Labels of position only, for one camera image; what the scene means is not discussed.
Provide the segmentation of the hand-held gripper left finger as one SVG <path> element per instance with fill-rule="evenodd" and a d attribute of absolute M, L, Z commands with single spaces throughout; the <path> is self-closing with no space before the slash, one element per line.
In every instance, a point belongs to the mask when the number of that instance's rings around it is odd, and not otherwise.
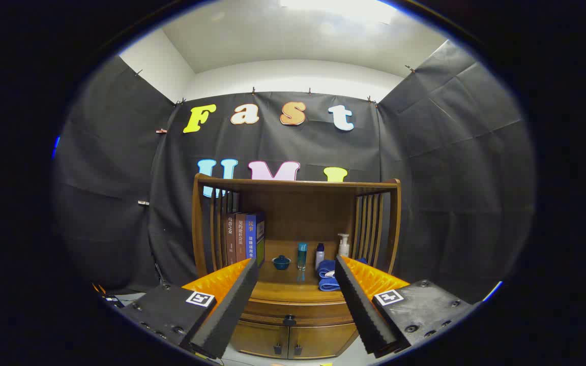
<path fill-rule="evenodd" d="M 163 283 L 120 313 L 175 347 L 221 358 L 256 285 L 259 266 L 257 259 L 246 259 L 183 286 Z"/>

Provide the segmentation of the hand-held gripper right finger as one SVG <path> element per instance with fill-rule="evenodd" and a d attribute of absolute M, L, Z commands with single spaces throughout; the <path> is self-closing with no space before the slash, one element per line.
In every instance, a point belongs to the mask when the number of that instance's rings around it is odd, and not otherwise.
<path fill-rule="evenodd" d="M 336 259 L 335 278 L 366 352 L 376 358 L 438 338 L 477 307 L 430 280 L 407 283 L 345 256 Z"/>

